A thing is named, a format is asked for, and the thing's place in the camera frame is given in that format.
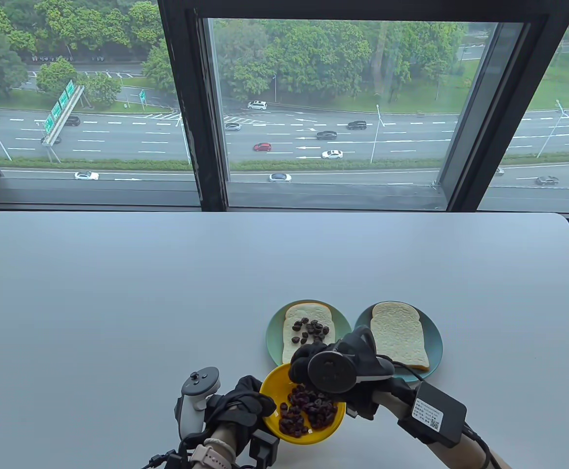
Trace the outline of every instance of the teal plate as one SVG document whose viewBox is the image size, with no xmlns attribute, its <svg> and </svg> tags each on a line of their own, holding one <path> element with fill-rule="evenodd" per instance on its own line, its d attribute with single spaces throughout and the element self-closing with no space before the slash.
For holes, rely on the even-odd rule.
<svg viewBox="0 0 569 469">
<path fill-rule="evenodd" d="M 284 350 L 284 342 L 282 339 L 282 328 L 284 328 L 284 315 L 286 311 L 294 304 L 300 303 L 319 303 L 324 304 L 330 309 L 332 313 L 332 322 L 334 322 L 334 328 L 336 329 L 335 335 L 336 340 L 342 338 L 345 334 L 352 331 L 352 327 L 349 325 L 345 316 L 341 314 L 339 310 L 330 306 L 322 301 L 317 301 L 316 299 L 301 299 L 299 301 L 293 301 L 293 303 L 286 304 L 278 310 L 278 312 L 271 318 L 269 326 L 267 326 L 267 350 L 269 355 L 275 364 L 280 366 L 282 364 L 282 351 Z"/>
<path fill-rule="evenodd" d="M 362 312 L 356 321 L 356 327 L 367 326 L 371 328 L 371 311 L 376 304 L 372 304 Z M 441 358 L 443 357 L 443 340 L 441 339 L 441 333 L 439 332 L 436 325 L 432 322 L 432 319 L 428 318 L 427 315 L 419 310 L 416 306 L 412 306 L 419 313 L 419 318 L 421 320 L 421 326 L 423 328 L 423 341 L 425 342 L 425 353 L 427 353 L 427 360 L 430 362 L 430 369 L 428 371 L 423 371 L 421 369 L 414 369 L 422 378 L 427 378 L 429 375 L 434 373 L 434 370 L 438 368 L 441 363 Z M 406 369 L 396 368 L 395 376 L 398 378 L 403 378 L 407 383 L 415 383 L 419 381 Z"/>
</svg>

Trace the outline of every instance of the watch strap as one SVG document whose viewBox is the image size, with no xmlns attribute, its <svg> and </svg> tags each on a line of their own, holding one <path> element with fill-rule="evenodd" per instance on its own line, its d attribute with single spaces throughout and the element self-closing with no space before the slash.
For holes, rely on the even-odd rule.
<svg viewBox="0 0 569 469">
<path fill-rule="evenodd" d="M 224 456 L 217 453 L 214 449 L 207 448 L 204 445 L 197 446 L 195 451 L 193 451 L 189 462 L 200 463 L 212 469 L 232 469 L 232 464 L 224 458 Z"/>
</svg>

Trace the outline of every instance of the red car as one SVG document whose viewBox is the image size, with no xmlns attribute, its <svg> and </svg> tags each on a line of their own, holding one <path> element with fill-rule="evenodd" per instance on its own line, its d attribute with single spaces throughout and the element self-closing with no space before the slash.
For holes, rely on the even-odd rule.
<svg viewBox="0 0 569 469">
<path fill-rule="evenodd" d="M 271 143 L 257 143 L 253 146 L 254 151 L 271 151 Z"/>
</svg>

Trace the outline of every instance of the glass pane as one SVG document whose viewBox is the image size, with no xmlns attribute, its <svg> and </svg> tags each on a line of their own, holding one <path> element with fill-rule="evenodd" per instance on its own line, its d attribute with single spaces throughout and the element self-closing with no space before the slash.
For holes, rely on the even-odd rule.
<svg viewBox="0 0 569 469">
<path fill-rule="evenodd" d="M 480 208 L 569 213 L 569 28 Z"/>
<path fill-rule="evenodd" d="M 157 4 L 2 4 L 5 176 L 194 179 Z"/>
<path fill-rule="evenodd" d="M 397 187 L 434 185 L 495 27 L 209 24 L 231 182 Z"/>
</svg>

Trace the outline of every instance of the sticker label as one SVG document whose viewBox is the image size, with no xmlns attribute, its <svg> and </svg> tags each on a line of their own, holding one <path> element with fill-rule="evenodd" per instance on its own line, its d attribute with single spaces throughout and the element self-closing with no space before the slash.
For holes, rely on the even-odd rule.
<svg viewBox="0 0 569 469">
<path fill-rule="evenodd" d="M 412 407 L 412 416 L 435 431 L 441 430 L 443 413 L 421 399 L 415 400 Z"/>
</svg>

